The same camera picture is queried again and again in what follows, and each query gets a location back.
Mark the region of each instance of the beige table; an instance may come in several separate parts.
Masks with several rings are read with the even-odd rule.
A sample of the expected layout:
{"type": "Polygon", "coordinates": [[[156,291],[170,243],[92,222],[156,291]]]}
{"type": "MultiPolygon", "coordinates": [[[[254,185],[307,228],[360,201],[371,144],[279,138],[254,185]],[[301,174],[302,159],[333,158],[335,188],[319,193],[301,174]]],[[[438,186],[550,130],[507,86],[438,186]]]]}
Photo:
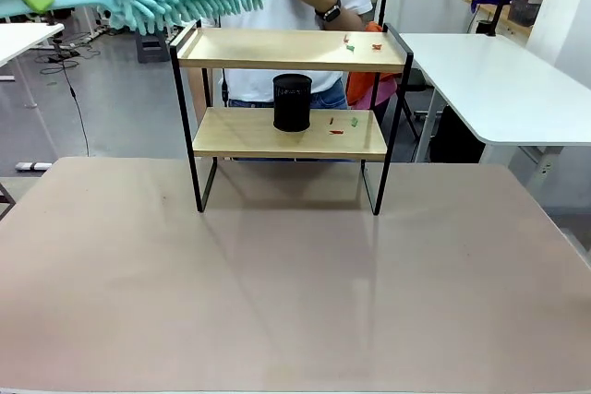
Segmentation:
{"type": "Polygon", "coordinates": [[[0,385],[591,388],[591,271],[505,169],[362,183],[222,162],[197,215],[184,161],[61,160],[0,224],[0,385]]]}

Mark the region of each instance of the black watch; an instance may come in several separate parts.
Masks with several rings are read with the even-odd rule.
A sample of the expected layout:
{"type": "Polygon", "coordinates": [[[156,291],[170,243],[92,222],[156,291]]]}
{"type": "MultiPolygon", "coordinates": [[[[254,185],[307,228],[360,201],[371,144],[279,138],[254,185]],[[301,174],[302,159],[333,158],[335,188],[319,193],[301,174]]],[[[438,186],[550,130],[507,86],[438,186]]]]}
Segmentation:
{"type": "Polygon", "coordinates": [[[341,16],[341,0],[336,0],[336,5],[324,13],[316,11],[316,15],[325,22],[332,22],[341,16]]]}

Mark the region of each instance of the black cup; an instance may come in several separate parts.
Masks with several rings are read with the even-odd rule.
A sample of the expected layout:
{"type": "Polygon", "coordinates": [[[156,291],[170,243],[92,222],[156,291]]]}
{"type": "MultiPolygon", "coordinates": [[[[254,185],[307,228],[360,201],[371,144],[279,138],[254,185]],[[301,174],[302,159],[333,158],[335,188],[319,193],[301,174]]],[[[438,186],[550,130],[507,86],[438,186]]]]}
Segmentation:
{"type": "Polygon", "coordinates": [[[310,128],[312,79],[301,74],[283,74],[273,79],[274,126],[286,133],[310,128]]]}

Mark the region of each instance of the pink fabric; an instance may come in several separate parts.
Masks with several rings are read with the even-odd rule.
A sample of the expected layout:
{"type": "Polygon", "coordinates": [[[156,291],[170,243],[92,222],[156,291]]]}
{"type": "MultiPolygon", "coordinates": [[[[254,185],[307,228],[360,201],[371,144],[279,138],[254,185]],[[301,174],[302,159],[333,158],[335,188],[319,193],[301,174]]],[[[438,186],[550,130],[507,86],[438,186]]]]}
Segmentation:
{"type": "MultiPolygon", "coordinates": [[[[398,90],[398,84],[394,77],[387,78],[380,82],[380,87],[378,88],[378,98],[376,99],[376,104],[380,105],[385,101],[389,100],[391,96],[398,90]]],[[[371,93],[373,92],[373,86],[365,93],[363,98],[354,104],[351,108],[354,110],[368,110],[371,105],[371,93]]]]}

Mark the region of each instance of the blue jeans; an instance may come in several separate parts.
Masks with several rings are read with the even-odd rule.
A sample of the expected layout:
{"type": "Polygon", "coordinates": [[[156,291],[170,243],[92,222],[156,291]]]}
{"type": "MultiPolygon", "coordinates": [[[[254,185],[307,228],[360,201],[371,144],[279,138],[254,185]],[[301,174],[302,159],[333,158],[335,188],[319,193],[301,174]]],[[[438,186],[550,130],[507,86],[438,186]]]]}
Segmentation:
{"type": "MultiPolygon", "coordinates": [[[[272,108],[272,101],[235,101],[230,100],[233,108],[272,108]]],[[[323,92],[312,94],[313,110],[346,110],[347,100],[344,96],[343,82],[339,79],[332,87],[323,92]]]]}

